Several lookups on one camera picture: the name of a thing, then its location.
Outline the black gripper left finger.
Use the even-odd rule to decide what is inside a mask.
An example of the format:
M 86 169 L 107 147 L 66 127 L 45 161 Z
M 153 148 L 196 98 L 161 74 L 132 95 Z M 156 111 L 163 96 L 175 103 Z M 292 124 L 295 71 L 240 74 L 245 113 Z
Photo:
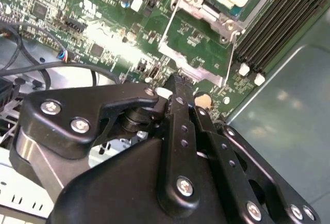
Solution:
M 20 110 L 10 159 L 32 174 L 56 203 L 76 177 L 144 141 L 159 139 L 157 199 L 171 217 L 198 207 L 194 106 L 191 84 L 171 75 L 167 98 L 146 84 L 122 84 L 29 94 Z

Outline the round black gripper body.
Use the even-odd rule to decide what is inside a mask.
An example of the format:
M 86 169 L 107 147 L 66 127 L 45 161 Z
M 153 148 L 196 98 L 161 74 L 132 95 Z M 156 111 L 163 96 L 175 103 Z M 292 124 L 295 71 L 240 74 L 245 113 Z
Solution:
M 244 223 L 222 201 L 209 162 L 198 157 L 198 208 L 188 217 L 169 216 L 157 199 L 159 139 L 144 141 L 91 168 L 60 193 L 51 223 Z

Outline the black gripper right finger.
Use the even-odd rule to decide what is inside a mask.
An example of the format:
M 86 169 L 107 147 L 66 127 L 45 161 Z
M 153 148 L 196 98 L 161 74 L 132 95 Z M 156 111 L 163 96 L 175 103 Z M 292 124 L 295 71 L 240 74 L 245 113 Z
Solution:
M 320 223 L 313 207 L 231 126 L 190 110 L 227 223 Z

